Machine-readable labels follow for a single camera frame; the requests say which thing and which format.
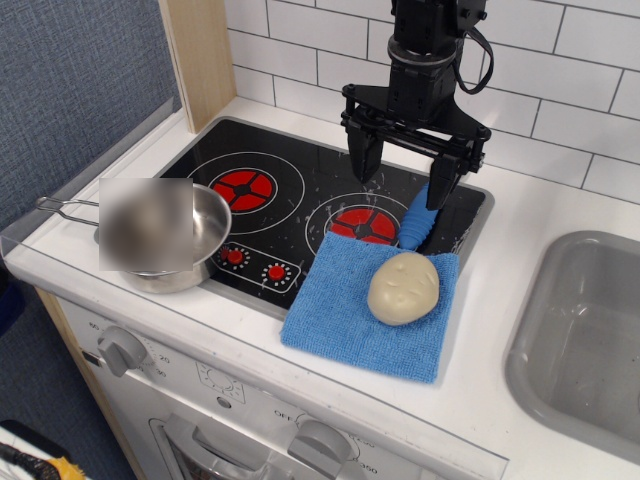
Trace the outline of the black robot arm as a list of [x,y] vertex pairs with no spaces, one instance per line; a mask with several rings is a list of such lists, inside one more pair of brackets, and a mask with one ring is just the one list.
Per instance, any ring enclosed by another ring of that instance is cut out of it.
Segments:
[[491,78],[488,70],[473,88],[464,85],[460,65],[464,42],[485,52],[491,45],[476,25],[486,17],[483,1],[395,1],[394,31],[388,40],[389,84],[347,84],[341,124],[348,137],[352,170],[368,182],[391,143],[432,158],[426,206],[439,210],[459,180],[477,172],[491,131],[455,101],[457,90],[475,95]]

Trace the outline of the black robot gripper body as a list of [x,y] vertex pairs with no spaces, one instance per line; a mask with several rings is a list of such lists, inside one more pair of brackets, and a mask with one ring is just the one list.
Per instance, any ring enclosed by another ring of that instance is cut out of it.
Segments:
[[456,89],[466,88],[460,75],[463,48],[422,56],[390,46],[388,53],[387,87],[347,84],[342,89],[346,105],[341,124],[347,139],[348,126],[356,126],[384,143],[434,159],[461,158],[460,173],[477,172],[491,132],[455,102]]

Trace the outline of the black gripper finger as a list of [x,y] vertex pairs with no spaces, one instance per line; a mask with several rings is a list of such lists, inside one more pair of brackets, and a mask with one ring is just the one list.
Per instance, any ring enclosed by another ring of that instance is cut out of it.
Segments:
[[348,148],[352,171],[360,182],[368,182],[378,171],[384,142],[373,133],[348,126]]
[[462,174],[461,158],[436,157],[431,165],[429,188],[426,201],[428,210],[440,210],[444,207],[449,195],[459,182]]

